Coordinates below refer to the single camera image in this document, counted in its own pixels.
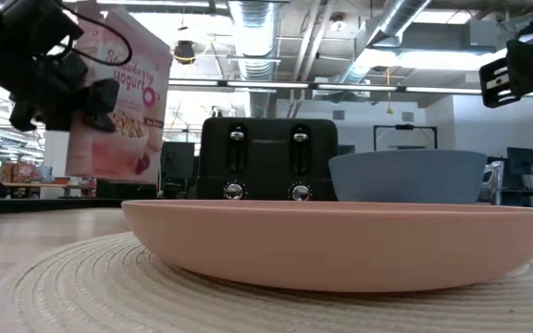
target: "woven placemat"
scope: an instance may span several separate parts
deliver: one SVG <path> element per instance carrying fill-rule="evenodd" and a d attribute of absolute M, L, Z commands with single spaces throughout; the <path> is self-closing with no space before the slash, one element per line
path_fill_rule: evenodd
<path fill-rule="evenodd" d="M 0 332 L 527 333 L 533 261 L 465 288 L 327 294 L 200 277 L 162 264 L 125 233 L 60 248 L 7 274 Z"/>

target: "plate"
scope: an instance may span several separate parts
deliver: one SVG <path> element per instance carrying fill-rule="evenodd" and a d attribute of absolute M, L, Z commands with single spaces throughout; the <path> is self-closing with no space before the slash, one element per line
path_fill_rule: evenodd
<path fill-rule="evenodd" d="M 162 261 L 275 288 L 434 290 L 533 258 L 533 208 L 414 203 L 132 201 L 134 235 Z"/>

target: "white wall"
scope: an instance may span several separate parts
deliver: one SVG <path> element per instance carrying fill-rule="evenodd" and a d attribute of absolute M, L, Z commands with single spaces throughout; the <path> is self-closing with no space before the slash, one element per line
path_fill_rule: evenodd
<path fill-rule="evenodd" d="M 53 178 L 65 177 L 65 164 L 67 162 L 67 149 L 69 133 L 48 130 L 44 134 L 44 167 L 52 167 Z M 72 190 L 72 195 L 77 195 L 79 190 Z M 63 189 L 41 189 L 41 199 L 57 199 L 63 196 Z"/>
<path fill-rule="evenodd" d="M 453 149 L 493 156 L 506 156 L 507 147 L 533 149 L 533 98 L 489 109 L 479 96 L 450 96 L 426 113 L 428 124 L 439 127 L 440 147 L 453 137 Z"/>
<path fill-rule="evenodd" d="M 277 117 L 286 117 L 289 100 L 277 100 Z M 414 125 L 425 126 L 425 109 L 418 108 L 416 103 L 392 103 L 393 114 L 387 113 L 388 104 L 343 102 L 333 104 L 326 101 L 305 101 L 297 118 L 332 119 L 333 110 L 344 110 L 345 120 L 335 121 L 339 132 L 339 144 L 353 144 L 357 153 L 372 152 L 374 125 L 404 124 L 402 112 L 414 112 Z M 378 150 L 388 150 L 391 145 L 422 145 L 432 147 L 432 142 L 420 131 L 390 131 L 378 140 Z"/>
<path fill-rule="evenodd" d="M 437 127 L 440 149 L 455 149 L 455 128 L 453 125 L 453 98 L 445 97 L 425 111 L 429 126 Z"/>

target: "black toaster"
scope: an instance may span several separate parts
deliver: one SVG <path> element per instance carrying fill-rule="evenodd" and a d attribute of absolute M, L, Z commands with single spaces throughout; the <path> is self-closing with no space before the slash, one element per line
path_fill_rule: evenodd
<path fill-rule="evenodd" d="M 337 154 L 330 120 L 212 117 L 203 125 L 197 196 L 336 201 L 328 161 Z"/>

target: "blue bowl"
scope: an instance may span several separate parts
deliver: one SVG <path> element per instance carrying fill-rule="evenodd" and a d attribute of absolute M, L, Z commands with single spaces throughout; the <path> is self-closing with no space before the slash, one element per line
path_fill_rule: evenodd
<path fill-rule="evenodd" d="M 473 204 L 487 157 L 449 150 L 348 154 L 328 162 L 340 201 Z"/>

